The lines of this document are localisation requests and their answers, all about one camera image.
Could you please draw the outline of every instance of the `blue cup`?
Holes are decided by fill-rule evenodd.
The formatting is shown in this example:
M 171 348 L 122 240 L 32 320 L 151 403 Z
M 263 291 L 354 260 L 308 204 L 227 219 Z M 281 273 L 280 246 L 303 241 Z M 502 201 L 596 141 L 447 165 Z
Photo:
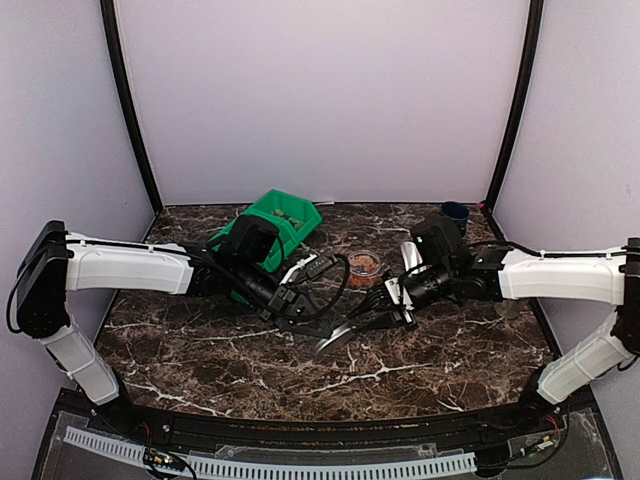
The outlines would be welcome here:
M 440 207 L 440 215 L 450 218 L 458 227 L 460 235 L 464 237 L 467 233 L 467 222 L 469 221 L 469 209 L 458 202 L 444 202 Z

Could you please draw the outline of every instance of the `black pole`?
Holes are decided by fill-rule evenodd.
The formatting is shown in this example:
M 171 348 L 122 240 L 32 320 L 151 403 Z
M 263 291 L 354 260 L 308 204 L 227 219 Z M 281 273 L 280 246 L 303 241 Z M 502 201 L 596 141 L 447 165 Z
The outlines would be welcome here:
M 513 101 L 507 120 L 507 127 L 502 139 L 502 146 L 496 161 L 496 167 L 493 171 L 491 185 L 487 192 L 487 198 L 484 200 L 484 206 L 490 212 L 493 211 L 500 195 L 500 189 L 507 175 L 509 160 L 513 153 L 513 146 L 516 143 L 518 135 L 518 127 L 522 119 L 524 104 L 527 99 L 527 91 L 529 90 L 529 82 L 531 80 L 531 72 L 533 70 L 533 60 L 536 56 L 536 47 L 538 45 L 538 34 L 540 33 L 540 24 L 542 23 L 542 9 L 544 0 L 531 0 L 529 5 L 529 19 L 527 20 L 527 31 L 524 36 L 524 46 L 522 47 L 522 58 L 520 59 L 520 70 L 518 71 L 518 79 L 516 80 L 516 88 L 513 93 Z
M 120 106 L 124 121 L 129 131 L 129 139 L 133 147 L 133 153 L 140 169 L 140 175 L 144 182 L 144 188 L 147 190 L 147 196 L 151 202 L 156 215 L 162 211 L 162 199 L 158 191 L 158 185 L 153 177 L 147 150 L 144 147 L 138 117 L 133 106 L 133 97 L 131 96 L 131 88 L 129 87 L 129 79 L 124 66 L 124 57 L 122 55 L 122 45 L 120 44 L 120 35 L 118 33 L 118 22 L 116 20 L 116 11 L 113 0 L 100 0 L 102 8 L 102 22 L 104 23 L 104 33 L 107 38 L 107 46 L 109 48 L 109 56 L 111 57 L 111 68 L 113 69 L 113 78 L 116 81 L 118 96 L 120 97 Z

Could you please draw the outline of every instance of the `marble tabletop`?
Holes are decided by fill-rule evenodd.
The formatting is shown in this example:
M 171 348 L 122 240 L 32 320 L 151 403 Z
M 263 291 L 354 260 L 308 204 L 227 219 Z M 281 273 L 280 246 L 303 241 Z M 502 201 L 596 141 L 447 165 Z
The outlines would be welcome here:
M 168 207 L 151 243 L 202 241 L 243 206 Z M 286 262 L 307 252 L 367 249 L 383 270 L 402 271 L 400 244 L 409 228 L 438 207 L 339 204 L 318 207 L 324 222 Z M 492 239 L 472 208 L 467 241 Z M 322 305 L 335 276 L 309 287 Z M 339 324 L 363 298 L 348 289 L 329 318 Z M 314 359 L 315 339 L 280 333 L 231 299 L 123 291 L 97 341 L 133 400 L 167 410 L 234 418 L 346 421 L 460 412 L 517 400 L 527 377 L 551 359 L 527 306 L 505 320 L 486 302 L 442 301 L 415 314 L 419 327 L 369 332 Z

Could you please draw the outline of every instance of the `white wall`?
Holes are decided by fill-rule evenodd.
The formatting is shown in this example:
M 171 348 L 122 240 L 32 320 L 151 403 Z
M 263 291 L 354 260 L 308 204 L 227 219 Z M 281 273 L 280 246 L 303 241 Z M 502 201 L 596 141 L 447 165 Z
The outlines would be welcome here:
M 545 2 L 540 44 L 496 216 L 535 248 L 624 245 L 640 236 L 640 3 Z M 610 308 L 546 301 L 562 348 Z M 625 478 L 640 478 L 640 368 L 594 385 Z
M 528 4 L 117 2 L 163 200 L 482 200 Z
M 152 211 L 131 151 L 98 1 L 2 2 L 0 304 L 47 220 L 139 240 Z M 94 336 L 111 294 L 70 295 Z M 31 470 L 63 375 L 35 341 L 0 328 L 0 469 Z

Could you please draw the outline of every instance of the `green bin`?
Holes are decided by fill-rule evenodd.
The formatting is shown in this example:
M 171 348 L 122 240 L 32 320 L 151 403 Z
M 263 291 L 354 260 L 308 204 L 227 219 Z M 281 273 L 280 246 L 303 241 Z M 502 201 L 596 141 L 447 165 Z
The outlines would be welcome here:
M 322 223 L 322 217 L 313 203 L 278 190 L 271 190 L 242 213 L 262 217 L 278 227 L 280 240 L 284 246 L 284 258 L 288 258 Z M 235 220 L 224 227 L 214 238 L 228 233 L 234 222 Z M 278 242 L 273 245 L 269 256 L 260 265 L 267 272 L 274 272 L 280 266 Z

